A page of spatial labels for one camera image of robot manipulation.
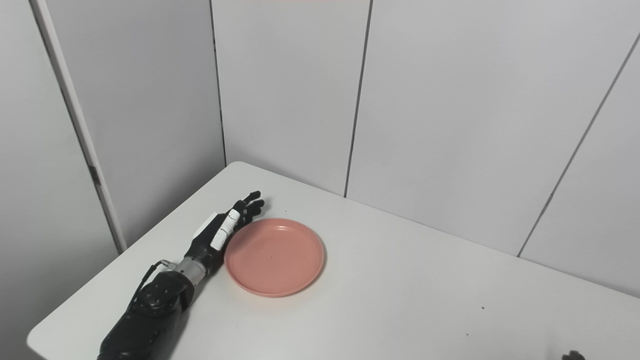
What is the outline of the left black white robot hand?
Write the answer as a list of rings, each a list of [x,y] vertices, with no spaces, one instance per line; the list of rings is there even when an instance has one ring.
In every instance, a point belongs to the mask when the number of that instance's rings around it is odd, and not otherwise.
[[[215,273],[224,264],[227,242],[262,213],[266,202],[261,196],[260,191],[253,191],[226,212],[213,214],[196,233],[184,257],[202,265],[206,275]]]

